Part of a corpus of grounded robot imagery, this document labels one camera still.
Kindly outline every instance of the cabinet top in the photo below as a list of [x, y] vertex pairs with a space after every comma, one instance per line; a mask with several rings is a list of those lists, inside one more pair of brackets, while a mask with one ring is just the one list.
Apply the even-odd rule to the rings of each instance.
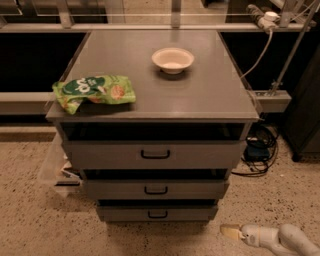
[[[190, 51], [195, 60], [178, 75], [160, 71], [152, 54], [167, 47]], [[69, 115], [55, 102], [49, 120], [65, 121], [212, 119], [255, 121], [258, 114], [219, 34], [214, 30], [94, 31], [83, 46], [66, 82], [89, 76], [127, 76], [136, 103], [83, 104]]]

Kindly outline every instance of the drawer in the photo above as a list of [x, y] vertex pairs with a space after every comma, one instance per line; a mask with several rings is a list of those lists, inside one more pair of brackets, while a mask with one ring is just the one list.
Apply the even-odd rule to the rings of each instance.
[[99, 201], [101, 221], [210, 221], [218, 211], [214, 200]]
[[215, 169], [235, 168], [245, 142], [169, 144], [166, 142], [64, 142], [76, 169]]
[[221, 199], [226, 170], [85, 170], [83, 187], [100, 199]]

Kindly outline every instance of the white bowl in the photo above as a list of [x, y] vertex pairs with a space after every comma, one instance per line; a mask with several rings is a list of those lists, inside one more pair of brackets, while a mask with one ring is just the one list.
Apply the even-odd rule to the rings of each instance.
[[184, 49], [163, 48], [152, 55], [152, 61], [165, 73], [179, 74], [193, 63], [194, 56]]

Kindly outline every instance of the black cable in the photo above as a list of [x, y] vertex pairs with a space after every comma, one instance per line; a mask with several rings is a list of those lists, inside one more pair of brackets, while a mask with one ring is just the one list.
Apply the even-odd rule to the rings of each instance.
[[[232, 174], [244, 177], [262, 177], [267, 174], [270, 167], [275, 163], [276, 156], [278, 154], [279, 137], [278, 131], [273, 128], [276, 135], [274, 135], [270, 129], [262, 124], [254, 125], [249, 135], [247, 136], [247, 148], [241, 160], [250, 168], [251, 172], [240, 173], [231, 172]], [[254, 158], [248, 153], [248, 147], [265, 150], [269, 153], [268, 157]]]

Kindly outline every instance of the gray drawer cabinet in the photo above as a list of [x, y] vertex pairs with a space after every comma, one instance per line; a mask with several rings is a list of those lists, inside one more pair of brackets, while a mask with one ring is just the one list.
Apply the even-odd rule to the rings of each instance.
[[218, 211], [214, 201], [99, 201], [101, 221], [209, 221]]
[[64, 142], [63, 148], [76, 169], [214, 169], [237, 166], [245, 142], [206, 142], [202, 144], [185, 141], [137, 142], [114, 144], [103, 141]]
[[[125, 75], [137, 98], [133, 104], [82, 104], [74, 115], [54, 102], [47, 114], [100, 219], [213, 219], [259, 119], [219, 34], [108, 30], [86, 39], [66, 81]], [[151, 56], [165, 47], [192, 51], [194, 64], [164, 74]]]
[[94, 200], [221, 199], [225, 170], [86, 170], [84, 190]]

